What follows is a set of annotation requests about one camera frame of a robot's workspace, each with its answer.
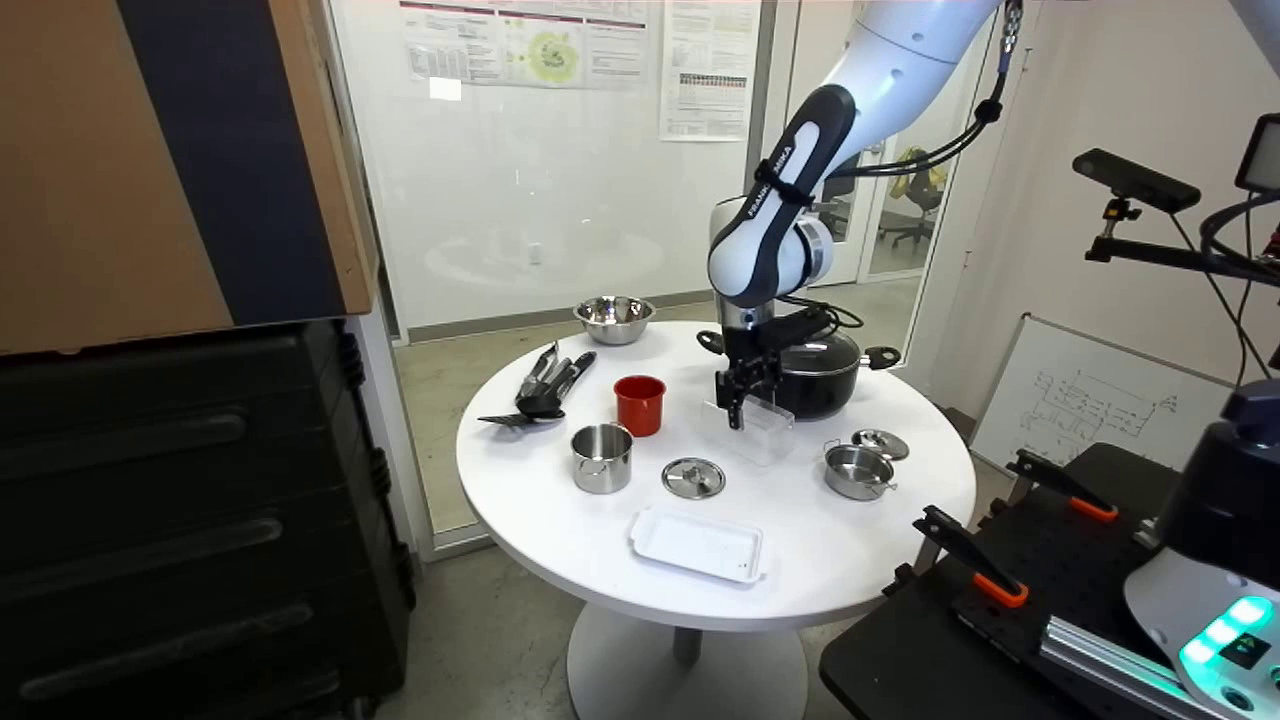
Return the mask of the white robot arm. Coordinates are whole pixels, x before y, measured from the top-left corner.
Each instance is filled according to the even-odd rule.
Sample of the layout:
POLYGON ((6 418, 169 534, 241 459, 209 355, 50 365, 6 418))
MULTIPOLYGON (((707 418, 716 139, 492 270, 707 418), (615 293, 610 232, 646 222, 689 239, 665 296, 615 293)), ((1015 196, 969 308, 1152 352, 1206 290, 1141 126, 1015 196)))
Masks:
POLYGON ((999 119, 1025 0, 873 0, 856 16, 837 67, 791 113, 733 217, 714 229, 707 285, 727 355, 716 374, 716 404, 733 430, 745 425, 747 396, 778 401, 780 352, 822 337, 811 313, 774 318, 778 300, 829 270, 832 237, 818 217, 818 192, 837 167, 909 130, 939 98, 990 16, 999 16, 999 63, 974 126, 921 162, 863 166, 863 177, 909 177, 959 156, 999 119))

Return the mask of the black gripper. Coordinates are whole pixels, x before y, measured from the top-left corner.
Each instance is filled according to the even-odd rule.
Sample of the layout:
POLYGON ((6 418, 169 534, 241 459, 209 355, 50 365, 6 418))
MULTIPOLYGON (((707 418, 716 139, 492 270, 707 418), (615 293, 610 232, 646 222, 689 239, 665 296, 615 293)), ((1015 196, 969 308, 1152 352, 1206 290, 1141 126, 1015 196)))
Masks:
POLYGON ((714 355, 726 355, 716 374, 716 407, 727 414, 727 430, 745 430, 745 396, 774 401, 774 368, 785 349, 778 323, 785 318, 756 318, 745 328, 702 334, 714 355))

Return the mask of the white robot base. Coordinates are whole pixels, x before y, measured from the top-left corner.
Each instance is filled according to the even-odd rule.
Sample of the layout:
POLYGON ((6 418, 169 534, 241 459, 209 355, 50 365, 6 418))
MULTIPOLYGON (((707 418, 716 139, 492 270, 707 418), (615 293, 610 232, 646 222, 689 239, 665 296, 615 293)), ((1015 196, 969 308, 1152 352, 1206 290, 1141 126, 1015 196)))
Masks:
POLYGON ((1235 387, 1157 520, 1123 604, 1222 720, 1280 720, 1280 382, 1235 387))

